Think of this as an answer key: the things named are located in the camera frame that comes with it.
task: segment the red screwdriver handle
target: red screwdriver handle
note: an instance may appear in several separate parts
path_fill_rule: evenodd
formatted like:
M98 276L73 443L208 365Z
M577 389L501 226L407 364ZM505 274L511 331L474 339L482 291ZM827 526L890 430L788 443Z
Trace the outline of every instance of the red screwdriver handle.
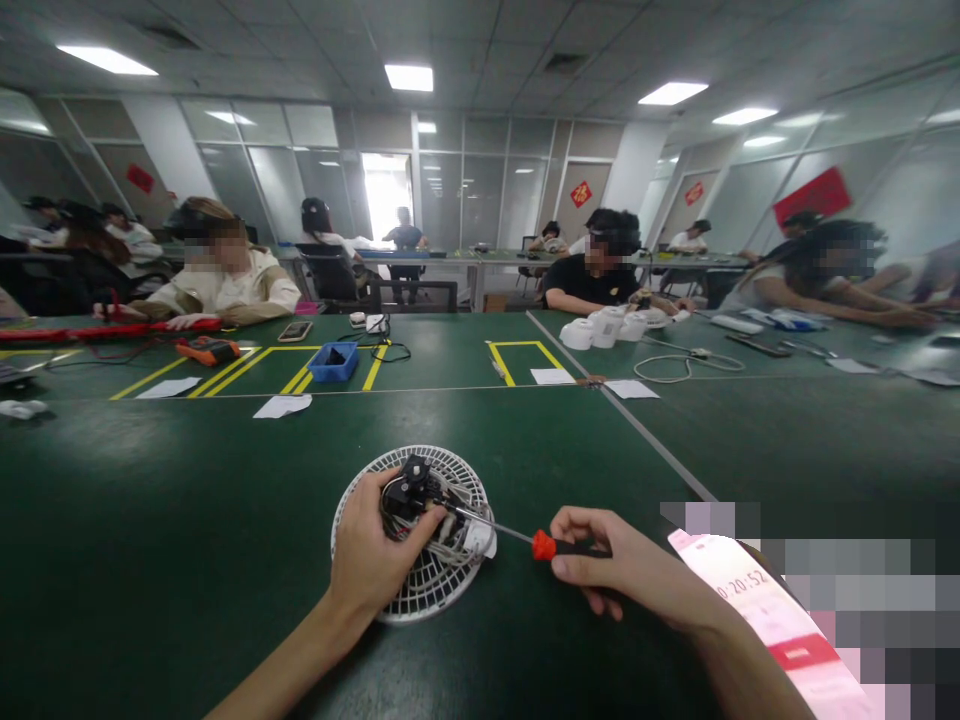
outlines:
M533 536L533 559L550 562L557 555L585 555L586 557L607 560L613 557L609 550L581 547L568 543L566 540L557 540L547 535L543 530L537 530Z

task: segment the black t-shirt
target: black t-shirt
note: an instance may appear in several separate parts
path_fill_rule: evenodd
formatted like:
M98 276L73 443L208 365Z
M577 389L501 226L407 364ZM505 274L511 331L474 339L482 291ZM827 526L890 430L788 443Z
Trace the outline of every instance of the black t-shirt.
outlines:
M420 242L422 237L423 233L420 232L420 228L413 225L399 225L390 231L390 238L393 240L393 244L397 246L397 250L416 250L417 243Z
M550 266L543 278L544 306L547 291L554 288L597 305L620 305L640 289L633 267L620 267L595 278L587 270L586 257L571 255Z

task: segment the smartphone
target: smartphone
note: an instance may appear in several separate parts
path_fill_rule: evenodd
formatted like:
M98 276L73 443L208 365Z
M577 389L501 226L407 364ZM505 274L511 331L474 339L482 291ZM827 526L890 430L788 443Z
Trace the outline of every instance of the smartphone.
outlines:
M277 338L277 341L300 342L307 336L307 333L310 332L310 328L312 327L313 323L309 320L301 320L300 322L290 323L287 325L287 329L280 333L280 337Z

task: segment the screwdriver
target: screwdriver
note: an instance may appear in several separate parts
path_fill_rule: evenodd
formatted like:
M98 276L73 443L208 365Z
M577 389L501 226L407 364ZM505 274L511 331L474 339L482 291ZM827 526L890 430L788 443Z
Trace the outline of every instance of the screwdriver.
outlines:
M464 517L471 518L473 520L479 520L480 522L489 525L494 530L499 530L507 535L512 535L517 538L517 540L523 540L533 545L533 559L542 560L545 562L550 562L557 555L585 555L586 557L595 557L601 559L608 559L613 557L613 553L609 550L596 550L594 548L581 547L579 545L574 545L573 543L568 543L566 540L557 540L547 535L543 530L537 530L536 534L531 537L527 537L522 533L518 533L516 530L511 530L508 527L504 527L499 523L495 523L492 520L487 520L485 517L477 515L476 513L470 512L469 510L457 507L455 505L447 505L448 510L458 512Z

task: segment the air vent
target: air vent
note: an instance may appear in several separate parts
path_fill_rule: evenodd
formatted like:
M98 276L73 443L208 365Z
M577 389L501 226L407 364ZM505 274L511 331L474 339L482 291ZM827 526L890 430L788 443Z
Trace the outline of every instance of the air vent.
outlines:
M552 75L575 75L589 59L589 55L554 53L544 65L543 71Z
M137 27L147 37L156 40L168 50L199 50L200 46L186 35L168 25L142 25Z

